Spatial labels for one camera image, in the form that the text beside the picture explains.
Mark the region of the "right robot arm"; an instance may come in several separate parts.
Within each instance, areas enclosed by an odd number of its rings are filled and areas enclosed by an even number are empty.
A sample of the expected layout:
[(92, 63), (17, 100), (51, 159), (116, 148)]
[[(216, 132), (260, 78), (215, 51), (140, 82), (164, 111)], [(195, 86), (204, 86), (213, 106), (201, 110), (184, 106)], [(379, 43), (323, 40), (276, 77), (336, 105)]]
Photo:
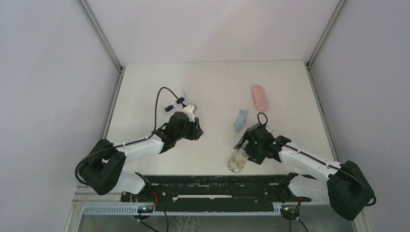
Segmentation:
[(374, 190), (356, 163), (321, 158), (287, 137), (274, 137), (263, 124), (255, 124), (245, 131), (234, 146), (228, 168), (239, 173), (247, 161), (261, 164), (265, 159), (302, 171), (301, 174), (290, 172), (280, 180), (281, 192), (286, 196), (291, 194), (328, 204), (344, 219), (354, 220), (365, 207), (377, 202)]

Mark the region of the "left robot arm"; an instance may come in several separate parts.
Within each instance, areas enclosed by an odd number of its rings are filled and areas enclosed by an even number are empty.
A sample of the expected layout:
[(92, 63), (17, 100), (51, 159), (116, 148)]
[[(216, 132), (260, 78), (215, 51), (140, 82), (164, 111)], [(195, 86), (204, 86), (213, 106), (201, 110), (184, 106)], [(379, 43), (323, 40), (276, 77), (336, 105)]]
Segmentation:
[(122, 145), (114, 145), (107, 139), (99, 140), (78, 163), (74, 175), (80, 183), (91, 187), (98, 195), (113, 190), (138, 194), (148, 181), (139, 173), (125, 171), (125, 165), (164, 153), (182, 139), (198, 140), (203, 133), (198, 117), (193, 113), (177, 111), (167, 123), (145, 139)]

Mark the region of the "patterned glasses case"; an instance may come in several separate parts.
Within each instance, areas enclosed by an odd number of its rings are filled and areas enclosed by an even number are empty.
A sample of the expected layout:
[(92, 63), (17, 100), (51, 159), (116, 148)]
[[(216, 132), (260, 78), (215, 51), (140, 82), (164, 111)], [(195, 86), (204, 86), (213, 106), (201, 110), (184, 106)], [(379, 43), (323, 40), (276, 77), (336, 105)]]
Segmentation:
[(228, 168), (233, 173), (239, 173), (242, 171), (246, 162), (248, 161), (249, 156), (245, 150), (239, 149), (233, 152), (232, 158), (228, 163)]

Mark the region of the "pink glasses case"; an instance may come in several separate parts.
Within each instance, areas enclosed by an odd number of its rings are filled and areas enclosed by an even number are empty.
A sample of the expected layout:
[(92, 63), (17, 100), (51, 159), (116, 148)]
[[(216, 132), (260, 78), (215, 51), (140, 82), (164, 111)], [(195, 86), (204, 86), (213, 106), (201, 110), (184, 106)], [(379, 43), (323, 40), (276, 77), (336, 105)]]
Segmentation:
[(251, 87), (251, 92), (256, 108), (259, 111), (267, 111), (269, 109), (269, 104), (263, 87), (261, 85), (253, 85)]

